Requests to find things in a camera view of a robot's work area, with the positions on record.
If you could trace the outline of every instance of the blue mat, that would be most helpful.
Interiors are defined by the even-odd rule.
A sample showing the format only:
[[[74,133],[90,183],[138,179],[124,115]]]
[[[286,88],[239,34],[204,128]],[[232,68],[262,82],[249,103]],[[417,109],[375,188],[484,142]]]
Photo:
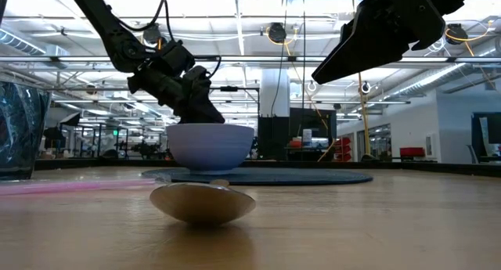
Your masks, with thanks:
[[[334,169],[256,167],[236,168],[228,175],[192,175],[185,168],[166,168],[146,171],[142,176],[165,182],[208,183],[215,179],[225,179],[230,185],[343,185],[373,180],[361,173]]]

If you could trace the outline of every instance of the ceramic bowl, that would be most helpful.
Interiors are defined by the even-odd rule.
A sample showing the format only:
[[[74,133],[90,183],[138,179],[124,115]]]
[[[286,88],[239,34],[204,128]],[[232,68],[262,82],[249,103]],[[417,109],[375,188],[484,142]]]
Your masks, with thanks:
[[[194,225],[220,225],[251,212],[250,196],[223,185],[175,183],[151,192],[151,203],[165,214]]]
[[[177,124],[167,127],[178,164],[196,174],[225,174],[251,151],[254,129],[232,124]]]

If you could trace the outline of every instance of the table surface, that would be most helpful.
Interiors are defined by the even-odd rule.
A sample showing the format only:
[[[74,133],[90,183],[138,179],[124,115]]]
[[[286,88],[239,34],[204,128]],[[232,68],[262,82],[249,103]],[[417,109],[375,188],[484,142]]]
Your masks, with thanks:
[[[148,169],[34,177],[138,178]],[[365,173],[374,181],[235,187],[256,209],[212,230],[163,215],[148,199],[153,186],[2,196],[2,269],[499,269],[501,179]]]

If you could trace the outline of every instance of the wooden spoon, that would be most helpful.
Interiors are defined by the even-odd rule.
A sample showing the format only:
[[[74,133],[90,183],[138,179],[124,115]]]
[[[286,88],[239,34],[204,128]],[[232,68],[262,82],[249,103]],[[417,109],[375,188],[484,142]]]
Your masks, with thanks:
[[[175,183],[152,191],[150,200],[178,220],[194,225],[220,225],[244,216],[256,206],[253,198],[228,186],[226,180]]]

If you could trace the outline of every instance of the white pillar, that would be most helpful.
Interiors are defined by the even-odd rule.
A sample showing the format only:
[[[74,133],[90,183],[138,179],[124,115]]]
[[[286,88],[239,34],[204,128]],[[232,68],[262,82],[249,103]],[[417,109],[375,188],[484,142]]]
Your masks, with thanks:
[[[259,114],[262,117],[289,117],[290,79],[287,69],[262,70],[260,100]]]

